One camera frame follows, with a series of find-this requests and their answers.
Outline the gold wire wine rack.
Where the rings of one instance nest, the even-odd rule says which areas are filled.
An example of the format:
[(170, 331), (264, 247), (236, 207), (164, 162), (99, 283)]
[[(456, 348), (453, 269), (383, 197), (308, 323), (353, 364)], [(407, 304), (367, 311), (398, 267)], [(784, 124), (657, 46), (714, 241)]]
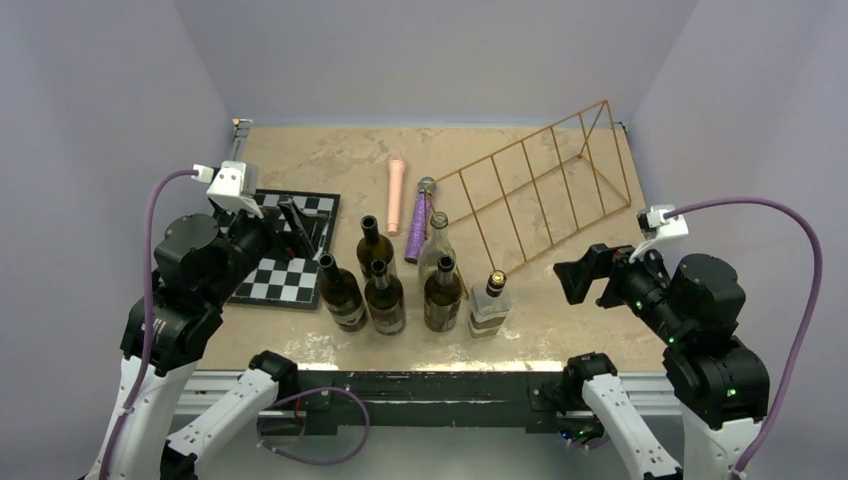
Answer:
[(634, 193), (624, 129), (597, 101), (437, 177), (468, 292), (493, 269), (521, 270), (628, 210)]

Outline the clear square liquor bottle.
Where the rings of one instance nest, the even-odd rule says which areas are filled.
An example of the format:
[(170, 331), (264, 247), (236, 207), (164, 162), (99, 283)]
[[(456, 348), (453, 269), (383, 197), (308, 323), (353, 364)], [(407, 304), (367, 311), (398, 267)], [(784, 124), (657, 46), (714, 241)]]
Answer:
[(512, 308), (506, 289), (507, 275), (494, 270), (484, 282), (472, 286), (469, 296), (469, 332), (473, 338), (495, 336)]

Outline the clear glass bottle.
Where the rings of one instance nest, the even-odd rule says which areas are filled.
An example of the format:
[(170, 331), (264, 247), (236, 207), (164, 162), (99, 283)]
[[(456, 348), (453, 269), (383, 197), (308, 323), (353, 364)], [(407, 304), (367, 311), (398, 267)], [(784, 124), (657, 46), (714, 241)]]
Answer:
[(429, 226), (430, 235), (418, 256), (418, 280), (421, 288), (424, 288), (429, 275), (437, 269), (438, 261), (442, 256), (448, 255), (456, 260), (455, 249), (447, 235), (448, 215), (441, 211), (434, 212), (430, 218)]

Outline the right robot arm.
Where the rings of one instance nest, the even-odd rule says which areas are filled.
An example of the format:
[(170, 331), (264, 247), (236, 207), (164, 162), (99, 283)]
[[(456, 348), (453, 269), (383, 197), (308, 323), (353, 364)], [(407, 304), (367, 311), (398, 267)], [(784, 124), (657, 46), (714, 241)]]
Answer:
[(626, 306), (665, 345), (663, 366), (680, 406), (684, 460), (663, 448), (641, 418), (608, 355), (570, 358), (550, 400), (562, 412), (587, 409), (633, 479), (740, 478), (745, 450), (762, 432), (770, 379), (761, 359), (735, 335), (746, 301), (736, 270), (690, 254), (669, 274), (661, 254), (595, 244), (553, 271), (569, 304), (585, 300), (596, 280), (607, 285), (600, 308)]

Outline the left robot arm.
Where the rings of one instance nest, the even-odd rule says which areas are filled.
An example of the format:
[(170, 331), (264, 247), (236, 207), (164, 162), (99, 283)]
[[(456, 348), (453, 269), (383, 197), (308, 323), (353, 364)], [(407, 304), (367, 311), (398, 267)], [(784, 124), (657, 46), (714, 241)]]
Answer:
[(262, 259), (293, 257), (295, 235), (279, 221), (303, 216), (283, 198), (260, 216), (236, 214), (226, 229), (206, 214), (169, 225), (154, 252), (157, 267), (147, 284), (152, 299), (140, 299), (129, 312), (118, 396), (88, 478), (196, 479), (263, 409), (295, 402), (297, 364), (263, 351), (204, 413), (170, 430), (184, 388), (223, 322), (224, 305)]

